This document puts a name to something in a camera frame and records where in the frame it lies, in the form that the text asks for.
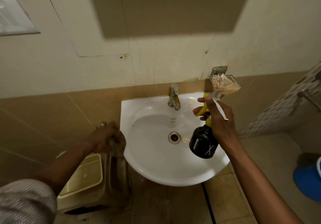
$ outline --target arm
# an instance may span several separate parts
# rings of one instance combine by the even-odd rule
[[[205,102],[205,99],[199,98],[198,101]],[[210,112],[206,112],[201,120],[206,120],[211,114],[213,135],[230,158],[235,174],[258,223],[303,224],[246,153],[237,136],[232,109],[220,101],[218,103],[229,120],[223,119],[210,96],[206,98]],[[194,114],[197,114],[201,108],[195,108]]]
[[[46,183],[58,196],[87,155],[92,152],[109,152],[108,140],[115,138],[117,142],[120,135],[121,132],[118,131],[114,122],[110,124],[103,123],[102,127],[97,128],[87,139],[80,142],[74,150],[64,153],[30,178]]]

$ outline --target blue bucket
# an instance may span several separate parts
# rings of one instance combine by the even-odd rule
[[[321,157],[315,165],[298,167],[293,173],[293,180],[298,189],[308,198],[321,202]]]

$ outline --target forearm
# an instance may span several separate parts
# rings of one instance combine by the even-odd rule
[[[92,144],[81,142],[74,150],[67,151],[30,178],[46,183],[58,196],[83,159],[92,151]]]
[[[275,190],[266,176],[246,153],[241,143],[238,149],[227,149],[235,174],[259,224],[303,224]]]

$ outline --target sink basin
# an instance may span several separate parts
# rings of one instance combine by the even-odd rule
[[[124,157],[147,179],[168,186],[201,183],[219,173],[229,162],[220,146],[210,159],[202,159],[189,149],[194,129],[204,125],[192,109],[202,106],[197,98],[204,93],[179,95],[180,111],[168,106],[169,96],[126,100],[121,103],[120,130],[126,138]],[[178,144],[169,134],[181,136]]]

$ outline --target drain strainer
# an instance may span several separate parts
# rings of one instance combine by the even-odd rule
[[[168,140],[172,143],[172,144],[178,144],[181,141],[181,136],[179,133],[177,132],[171,132],[168,135]]]

